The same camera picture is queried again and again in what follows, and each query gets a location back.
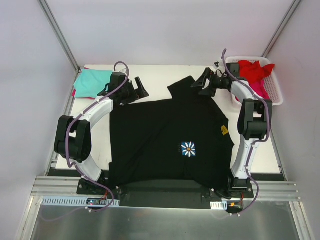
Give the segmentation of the black t-shirt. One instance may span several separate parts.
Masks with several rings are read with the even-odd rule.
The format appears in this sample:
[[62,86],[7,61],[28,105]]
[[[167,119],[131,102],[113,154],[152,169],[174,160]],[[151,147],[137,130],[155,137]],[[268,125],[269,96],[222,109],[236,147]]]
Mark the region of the black t-shirt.
[[224,189],[234,143],[216,102],[188,76],[170,99],[119,106],[110,114],[110,188],[147,180],[193,180]]

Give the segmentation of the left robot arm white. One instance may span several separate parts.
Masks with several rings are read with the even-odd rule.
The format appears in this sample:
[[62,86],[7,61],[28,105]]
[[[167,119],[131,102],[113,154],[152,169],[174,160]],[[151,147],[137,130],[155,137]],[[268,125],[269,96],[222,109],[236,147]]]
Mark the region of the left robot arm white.
[[125,106],[149,96],[141,79],[136,77],[134,80],[137,88],[134,88],[127,74],[114,71],[110,82],[93,103],[74,116],[62,115],[58,120],[55,153],[66,159],[69,167],[76,167],[83,178],[90,180],[88,188],[96,195],[105,191],[106,183],[100,179],[102,170],[91,155],[91,129],[115,106]]

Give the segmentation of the magenta t-shirt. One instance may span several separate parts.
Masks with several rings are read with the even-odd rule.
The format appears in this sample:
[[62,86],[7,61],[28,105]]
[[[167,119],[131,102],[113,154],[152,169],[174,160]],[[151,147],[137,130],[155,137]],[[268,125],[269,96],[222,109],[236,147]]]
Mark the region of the magenta t-shirt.
[[263,79],[252,83],[250,86],[260,97],[270,100],[270,96],[265,89],[265,81]]

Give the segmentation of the left aluminium frame post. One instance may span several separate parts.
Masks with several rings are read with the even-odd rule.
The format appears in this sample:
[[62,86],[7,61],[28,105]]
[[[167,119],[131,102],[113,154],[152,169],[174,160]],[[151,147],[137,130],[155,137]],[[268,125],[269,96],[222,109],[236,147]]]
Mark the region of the left aluminium frame post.
[[60,43],[60,46],[62,47],[62,50],[64,51],[65,55],[67,56],[70,64],[72,65],[73,69],[78,73],[81,69],[79,66],[48,2],[46,0],[38,0],[38,4],[40,5],[44,15],[46,16],[57,40]]

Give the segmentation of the white plastic basket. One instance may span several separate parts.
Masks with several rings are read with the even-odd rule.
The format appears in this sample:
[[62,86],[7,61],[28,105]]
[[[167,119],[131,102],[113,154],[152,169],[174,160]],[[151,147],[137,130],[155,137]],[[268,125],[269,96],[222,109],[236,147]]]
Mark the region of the white plastic basket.
[[[225,59],[226,63],[238,63],[241,60],[246,60],[251,63],[258,61],[261,67],[271,64],[267,58],[257,56],[229,56]],[[283,103],[283,95],[274,70],[270,76],[264,78],[264,89],[272,100],[273,106],[280,106]]]

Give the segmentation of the folded teal t-shirt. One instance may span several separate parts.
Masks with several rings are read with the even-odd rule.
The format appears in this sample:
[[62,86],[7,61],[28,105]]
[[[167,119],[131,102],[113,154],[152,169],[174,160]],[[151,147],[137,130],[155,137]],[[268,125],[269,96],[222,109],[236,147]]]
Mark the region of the folded teal t-shirt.
[[98,94],[103,91],[106,84],[110,82],[112,70],[95,70],[85,68],[84,70],[84,85],[85,98],[95,99]]

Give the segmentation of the red t-shirt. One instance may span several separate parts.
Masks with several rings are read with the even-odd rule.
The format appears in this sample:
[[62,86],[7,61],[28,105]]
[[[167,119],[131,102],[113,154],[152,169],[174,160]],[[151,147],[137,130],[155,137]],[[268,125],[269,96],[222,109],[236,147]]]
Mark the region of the red t-shirt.
[[239,76],[245,78],[250,84],[261,84],[265,78],[269,77],[275,67],[275,64],[270,63],[261,66],[259,61],[254,63],[248,60],[240,60]]

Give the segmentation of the aluminium frame post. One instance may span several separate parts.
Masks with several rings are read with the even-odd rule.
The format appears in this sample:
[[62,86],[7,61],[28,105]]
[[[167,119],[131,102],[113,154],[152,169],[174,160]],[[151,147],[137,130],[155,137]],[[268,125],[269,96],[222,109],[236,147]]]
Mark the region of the aluminium frame post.
[[73,69],[78,73],[81,69],[79,66],[48,2],[46,0],[38,0],[38,4],[40,5],[44,15],[46,16],[57,40],[60,43],[60,46],[62,47],[62,50],[64,51],[65,55],[67,56],[70,64],[72,65]]
[[268,41],[267,46],[265,47],[264,51],[261,54],[262,58],[268,58],[268,56],[273,51],[275,45],[277,44],[278,40],[281,38],[282,34],[284,33],[286,27],[290,23],[291,19],[297,12],[298,8],[300,7],[302,0],[293,0],[289,5],[287,11],[285,12],[283,18],[279,22],[275,32],[273,33],[272,37]]

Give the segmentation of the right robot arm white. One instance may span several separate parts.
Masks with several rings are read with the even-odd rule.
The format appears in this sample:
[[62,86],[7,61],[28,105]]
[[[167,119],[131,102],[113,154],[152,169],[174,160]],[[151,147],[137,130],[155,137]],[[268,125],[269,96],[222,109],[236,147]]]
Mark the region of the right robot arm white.
[[257,149],[269,139],[273,103],[259,96],[247,81],[233,76],[228,69],[226,74],[219,76],[207,67],[191,87],[202,88],[199,95],[209,97],[214,97],[217,89],[228,90],[242,102],[237,122],[240,144],[230,170],[230,181],[225,184],[226,194],[237,197],[244,189],[249,188]]

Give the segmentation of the right aluminium frame post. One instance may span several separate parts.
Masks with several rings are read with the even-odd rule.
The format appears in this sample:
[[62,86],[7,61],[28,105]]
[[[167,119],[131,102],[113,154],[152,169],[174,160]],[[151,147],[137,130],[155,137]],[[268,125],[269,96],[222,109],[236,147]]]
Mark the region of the right aluminium frame post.
[[289,5],[287,11],[285,12],[283,18],[279,22],[275,32],[273,33],[272,37],[268,41],[267,46],[265,47],[264,51],[261,54],[262,58],[268,58],[268,56],[273,51],[275,45],[277,44],[278,40],[281,38],[282,34],[284,33],[286,27],[290,23],[291,19],[297,12],[298,8],[300,7],[302,0],[293,0]]

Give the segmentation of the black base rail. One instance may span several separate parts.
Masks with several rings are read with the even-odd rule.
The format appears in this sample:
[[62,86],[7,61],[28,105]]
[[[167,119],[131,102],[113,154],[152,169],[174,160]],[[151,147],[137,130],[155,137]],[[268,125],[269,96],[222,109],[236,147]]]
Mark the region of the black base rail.
[[117,186],[109,193],[87,180],[63,179],[47,196],[114,199],[114,205],[135,208],[209,209],[211,202],[220,202],[213,189],[193,180],[147,180]]

